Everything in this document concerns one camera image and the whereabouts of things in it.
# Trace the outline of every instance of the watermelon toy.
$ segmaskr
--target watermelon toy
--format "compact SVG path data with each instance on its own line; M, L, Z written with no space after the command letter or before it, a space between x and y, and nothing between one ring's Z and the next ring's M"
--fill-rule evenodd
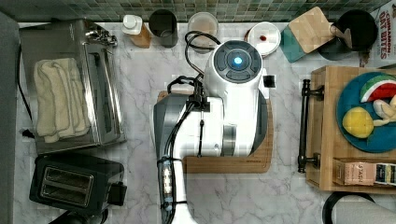
M368 80L361 88L361 102L391 98L396 95L396 77L384 74Z

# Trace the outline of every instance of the wooden cutting board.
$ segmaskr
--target wooden cutting board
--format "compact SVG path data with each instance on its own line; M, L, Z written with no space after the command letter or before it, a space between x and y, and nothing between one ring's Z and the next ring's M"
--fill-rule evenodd
M305 53L334 38L329 23L319 7L314 7L289 23L289 28Z
M161 91L157 102L167 95ZM274 142L274 124L270 100L267 100L267 133L259 148L250 156L242 157L187 157L183 160L185 173L190 174L260 174L268 171Z
M396 194L396 188L390 186L341 186L333 182L333 159L355 161L389 161L396 160L396 149L382 153L369 153L352 146L341 134L336 121L335 111L341 92L353 78L367 72L382 71L396 75L396 70L379 70L374 68L324 66L312 72L311 90L324 85L324 100L309 100L308 133L306 156L320 153L320 167L306 165L308 184L329 191L366 192L379 194Z

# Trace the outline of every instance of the black toaster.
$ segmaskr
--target black toaster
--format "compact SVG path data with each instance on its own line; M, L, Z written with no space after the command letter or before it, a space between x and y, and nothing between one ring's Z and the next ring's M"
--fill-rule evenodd
M82 154L54 154L35 161L30 200L85 215L123 205L121 163Z

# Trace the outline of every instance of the white towel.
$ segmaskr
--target white towel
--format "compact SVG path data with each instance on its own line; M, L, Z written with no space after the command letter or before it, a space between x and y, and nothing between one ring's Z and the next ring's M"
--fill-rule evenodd
M75 59L37 62L35 86L37 133L46 143L87 133L91 124Z

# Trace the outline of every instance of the yellow toy lemon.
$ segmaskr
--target yellow toy lemon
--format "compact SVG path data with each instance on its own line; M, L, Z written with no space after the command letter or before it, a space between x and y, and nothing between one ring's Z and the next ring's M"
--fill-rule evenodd
M374 129L374 122L369 112L358 106L346 112L343 127L355 137L367 138Z

